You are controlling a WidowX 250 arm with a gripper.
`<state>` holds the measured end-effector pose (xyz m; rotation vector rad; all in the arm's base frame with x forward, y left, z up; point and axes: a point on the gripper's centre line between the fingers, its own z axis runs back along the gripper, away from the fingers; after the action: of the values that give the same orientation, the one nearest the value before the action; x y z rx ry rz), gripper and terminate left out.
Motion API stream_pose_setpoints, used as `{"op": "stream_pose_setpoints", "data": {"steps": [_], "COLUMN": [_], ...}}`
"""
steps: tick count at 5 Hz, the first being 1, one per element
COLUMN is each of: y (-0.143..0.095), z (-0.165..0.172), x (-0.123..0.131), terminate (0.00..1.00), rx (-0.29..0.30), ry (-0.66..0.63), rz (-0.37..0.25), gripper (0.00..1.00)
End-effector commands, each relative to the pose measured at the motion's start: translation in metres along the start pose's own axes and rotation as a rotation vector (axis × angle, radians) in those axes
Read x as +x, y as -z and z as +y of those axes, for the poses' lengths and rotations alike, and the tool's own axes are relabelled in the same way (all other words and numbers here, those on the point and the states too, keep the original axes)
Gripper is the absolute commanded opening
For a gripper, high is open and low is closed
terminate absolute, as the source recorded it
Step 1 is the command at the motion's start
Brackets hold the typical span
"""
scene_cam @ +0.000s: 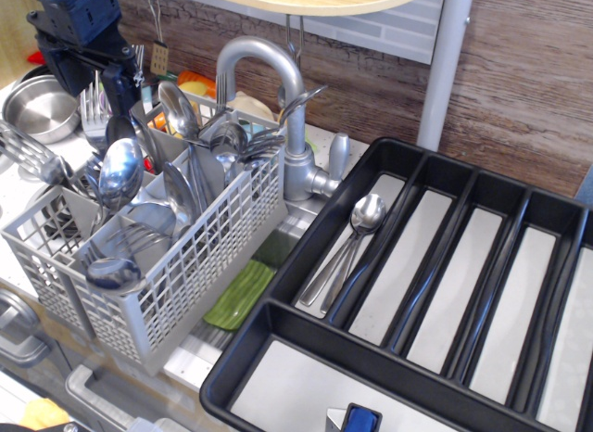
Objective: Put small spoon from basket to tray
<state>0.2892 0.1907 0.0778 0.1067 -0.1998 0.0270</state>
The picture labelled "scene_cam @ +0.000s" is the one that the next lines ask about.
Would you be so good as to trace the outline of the black blue robot gripper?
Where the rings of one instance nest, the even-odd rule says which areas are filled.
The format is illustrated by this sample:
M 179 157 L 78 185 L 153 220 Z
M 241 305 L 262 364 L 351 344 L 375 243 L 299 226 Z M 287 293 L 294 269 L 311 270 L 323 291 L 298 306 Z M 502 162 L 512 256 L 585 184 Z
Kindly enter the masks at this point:
M 127 116 L 141 100 L 133 50 L 120 35 L 118 0 L 37 0 L 27 21 L 45 64 L 60 85 L 78 95 L 98 71 L 114 116 Z

